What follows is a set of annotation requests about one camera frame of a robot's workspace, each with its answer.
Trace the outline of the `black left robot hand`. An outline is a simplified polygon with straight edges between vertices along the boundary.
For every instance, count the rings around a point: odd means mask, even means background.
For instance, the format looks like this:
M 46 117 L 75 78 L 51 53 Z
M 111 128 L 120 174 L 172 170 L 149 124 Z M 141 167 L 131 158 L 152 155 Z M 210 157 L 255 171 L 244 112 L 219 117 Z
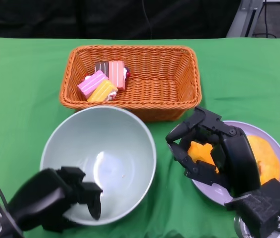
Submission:
M 102 189 L 94 182 L 84 182 L 78 167 L 44 169 L 26 181 L 9 201 L 7 209 L 23 231 L 38 226 L 61 233 L 78 226 L 64 214 L 75 204 L 88 208 L 93 219 L 101 216 Z

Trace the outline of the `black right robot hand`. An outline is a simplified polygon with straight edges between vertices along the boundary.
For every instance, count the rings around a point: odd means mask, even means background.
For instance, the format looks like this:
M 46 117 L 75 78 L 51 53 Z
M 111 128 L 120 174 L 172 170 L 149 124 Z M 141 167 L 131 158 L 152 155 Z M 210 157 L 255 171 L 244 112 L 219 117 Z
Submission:
M 259 170 L 245 132 L 221 118 L 196 107 L 192 116 L 166 136 L 166 142 L 175 160 L 184 167 L 186 177 L 207 185 L 218 184 L 232 197 L 240 197 L 260 188 Z M 212 146 L 213 164 L 192 160 L 188 154 L 192 141 Z

